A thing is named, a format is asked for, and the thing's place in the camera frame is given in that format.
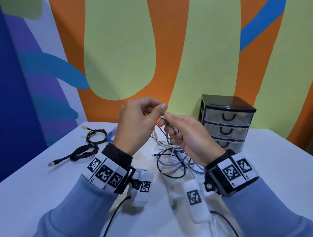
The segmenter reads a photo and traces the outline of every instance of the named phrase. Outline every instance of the black handle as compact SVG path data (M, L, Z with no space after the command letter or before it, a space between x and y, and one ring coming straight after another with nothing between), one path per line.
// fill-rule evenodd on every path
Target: black handle
M222 148L225 148L225 147L228 147L228 145L230 144L230 142L228 142L228 143L226 143L226 145L225 146L221 146Z
M222 127L219 128L219 132L220 132L221 134L223 134L223 135L229 135L229 134L232 133L233 130L234 130L234 129L231 129L228 133L224 133L224 132L222 131Z
M223 120L225 120L225 121L227 121L227 122L229 122L229 121L234 120L236 116L237 116L237 115L236 115L236 114L234 114L234 115L233 115L233 117L232 117L231 119L226 119L226 118L225 118L225 114L223 113L223 114L222 114L222 119L223 119Z

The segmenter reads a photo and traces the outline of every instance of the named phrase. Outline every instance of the fingernail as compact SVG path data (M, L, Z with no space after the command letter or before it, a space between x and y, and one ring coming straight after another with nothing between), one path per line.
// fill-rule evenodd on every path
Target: fingernail
M164 110L164 112L166 111L167 109L167 104L161 104L161 108Z

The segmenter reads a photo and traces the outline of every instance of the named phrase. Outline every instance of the drawer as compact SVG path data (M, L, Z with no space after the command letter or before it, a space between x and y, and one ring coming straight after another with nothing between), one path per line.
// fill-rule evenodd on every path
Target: drawer
M250 126L253 113L228 112L207 108L204 121L233 126Z
M213 137L214 141L219 144L221 147L223 147L225 150L231 149L236 153L239 153L242 151L242 148L244 146L244 140L242 141L231 141L231 140L223 140L219 138Z
M249 127L231 127L204 122L204 126L212 137L244 140Z

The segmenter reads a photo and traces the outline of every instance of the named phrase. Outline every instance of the black and white square marker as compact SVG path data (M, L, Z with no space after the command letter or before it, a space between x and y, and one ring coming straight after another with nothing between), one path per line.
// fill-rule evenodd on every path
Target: black and white square marker
M106 165L103 165L96 173L96 177L103 182L107 182L108 178L112 175L112 173L113 170L111 170Z
M252 170L252 167L249 165L245 158L238 160L237 164L240 166L242 172L247 173Z
M100 165L101 161L98 160L96 157L93 159L93 161L88 165L88 169L91 171L91 172L94 172L97 167Z
M111 185L114 188L117 188L117 186L119 185L120 181L122 180L123 176L121 176L118 173L115 173L114 175L112 175L112 177L110 178L108 185Z
M151 184L150 181L143 181L140 188L140 192L148 193L150 189L150 184Z
M187 197L190 205L195 205L202 202L197 189L187 192Z
M240 176L240 173L238 172L238 170L235 168L233 164L222 169L222 171L226 175L229 181L232 181L233 179Z

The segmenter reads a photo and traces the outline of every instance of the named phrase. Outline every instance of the painted wall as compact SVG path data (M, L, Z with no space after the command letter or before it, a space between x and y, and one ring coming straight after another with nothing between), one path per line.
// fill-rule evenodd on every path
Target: painted wall
M0 8L0 182L47 148Z
M117 122L153 96L197 115L201 94L257 108L252 127L313 136L310 0L0 0L48 144Z

